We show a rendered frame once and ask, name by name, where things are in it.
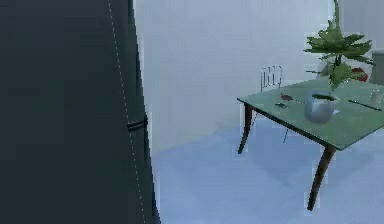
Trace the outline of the grey round plant pot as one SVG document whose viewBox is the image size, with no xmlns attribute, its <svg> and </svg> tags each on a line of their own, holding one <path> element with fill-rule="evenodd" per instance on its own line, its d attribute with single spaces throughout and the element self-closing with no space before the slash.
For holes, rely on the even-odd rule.
<svg viewBox="0 0 384 224">
<path fill-rule="evenodd" d="M 313 123 L 327 123 L 339 102 L 340 98 L 330 92 L 313 92 L 305 103 L 304 115 Z"/>
</svg>

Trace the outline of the thin black stick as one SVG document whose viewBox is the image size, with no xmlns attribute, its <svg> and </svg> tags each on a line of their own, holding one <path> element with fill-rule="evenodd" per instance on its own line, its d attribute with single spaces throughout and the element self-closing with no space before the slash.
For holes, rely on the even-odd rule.
<svg viewBox="0 0 384 224">
<path fill-rule="evenodd" d="M 369 108 L 369 109 L 372 109 L 372 110 L 383 111 L 383 110 L 380 109 L 380 108 L 377 108 L 377 107 L 374 107 L 374 106 L 370 106 L 370 105 L 367 105 L 367 104 L 363 104 L 363 103 L 360 103 L 360 102 L 355 101 L 355 100 L 350 100 L 350 99 L 348 99 L 347 101 L 350 102 L 350 103 L 353 103 L 353 104 L 361 105 L 361 106 L 363 106 L 363 107 L 366 107 L 366 108 Z"/>
</svg>

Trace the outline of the dark grey fridge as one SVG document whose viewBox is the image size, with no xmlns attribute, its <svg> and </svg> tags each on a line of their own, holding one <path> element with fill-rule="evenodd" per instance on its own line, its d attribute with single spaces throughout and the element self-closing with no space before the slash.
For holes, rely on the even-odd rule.
<svg viewBox="0 0 384 224">
<path fill-rule="evenodd" d="M 0 0 L 0 224 L 161 224 L 145 117 L 133 0 Z"/>
</svg>

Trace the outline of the grey box shape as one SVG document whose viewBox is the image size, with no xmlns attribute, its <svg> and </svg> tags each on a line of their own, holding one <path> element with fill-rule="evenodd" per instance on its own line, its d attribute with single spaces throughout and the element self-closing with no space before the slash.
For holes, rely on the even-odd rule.
<svg viewBox="0 0 384 224">
<path fill-rule="evenodd" d="M 369 79 L 370 83 L 384 85 L 384 49 L 374 50 L 372 59 L 375 65 Z"/>
</svg>

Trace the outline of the red bowl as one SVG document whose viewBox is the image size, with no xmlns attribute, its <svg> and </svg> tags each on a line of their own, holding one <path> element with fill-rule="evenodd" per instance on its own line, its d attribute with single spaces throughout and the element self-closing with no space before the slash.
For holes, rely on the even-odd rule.
<svg viewBox="0 0 384 224">
<path fill-rule="evenodd" d="M 368 74 L 360 67 L 358 68 L 353 68 L 352 69 L 352 74 L 354 75 L 356 80 L 366 82 L 368 79 Z"/>
</svg>

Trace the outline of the green house plant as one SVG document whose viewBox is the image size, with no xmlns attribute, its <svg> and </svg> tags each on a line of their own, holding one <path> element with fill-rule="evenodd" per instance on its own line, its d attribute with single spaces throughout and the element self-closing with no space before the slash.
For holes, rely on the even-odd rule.
<svg viewBox="0 0 384 224">
<path fill-rule="evenodd" d="M 327 70 L 311 71 L 308 73 L 326 76 L 329 79 L 329 87 L 334 92 L 341 84 L 355 79 L 352 67 L 343 58 L 362 62 L 374 66 L 373 59 L 366 54 L 372 48 L 372 41 L 366 40 L 363 34 L 344 35 L 340 26 L 339 0 L 333 0 L 334 13 L 325 29 L 317 32 L 316 36 L 308 36 L 306 43 L 309 48 L 304 49 L 306 53 L 321 54 L 320 60 L 327 62 Z"/>
</svg>

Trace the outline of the green top dining table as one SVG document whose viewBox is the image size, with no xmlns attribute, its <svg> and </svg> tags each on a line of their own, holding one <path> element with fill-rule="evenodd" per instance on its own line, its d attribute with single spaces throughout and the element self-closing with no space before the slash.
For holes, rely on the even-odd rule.
<svg viewBox="0 0 384 224">
<path fill-rule="evenodd" d="M 373 90 L 384 91 L 384 85 L 350 80 L 332 92 L 328 81 L 319 78 L 240 97 L 238 100 L 244 105 L 244 129 L 238 150 L 244 149 L 251 129 L 253 113 L 261 114 L 322 145 L 324 151 L 314 175 L 307 205 L 307 209 L 312 210 L 334 154 L 384 127 L 384 97 L 379 104 L 373 104 L 370 100 Z M 340 102 L 327 123 L 313 123 L 304 115 L 305 103 L 313 92 L 330 92 L 340 98 Z M 282 94 L 291 96 L 293 100 L 282 100 Z M 347 101 L 348 99 L 380 108 L 383 111 L 350 103 Z M 276 103 L 283 103 L 287 105 L 287 108 L 279 108 L 275 106 Z"/>
</svg>

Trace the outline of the pale grey cup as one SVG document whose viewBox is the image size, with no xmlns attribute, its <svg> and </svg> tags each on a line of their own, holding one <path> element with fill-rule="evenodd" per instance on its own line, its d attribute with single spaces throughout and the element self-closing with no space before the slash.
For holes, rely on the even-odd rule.
<svg viewBox="0 0 384 224">
<path fill-rule="evenodd" d="M 381 99 L 384 97 L 384 91 L 381 90 L 373 90 L 371 93 L 371 102 L 373 104 L 379 104 L 381 102 Z"/>
</svg>

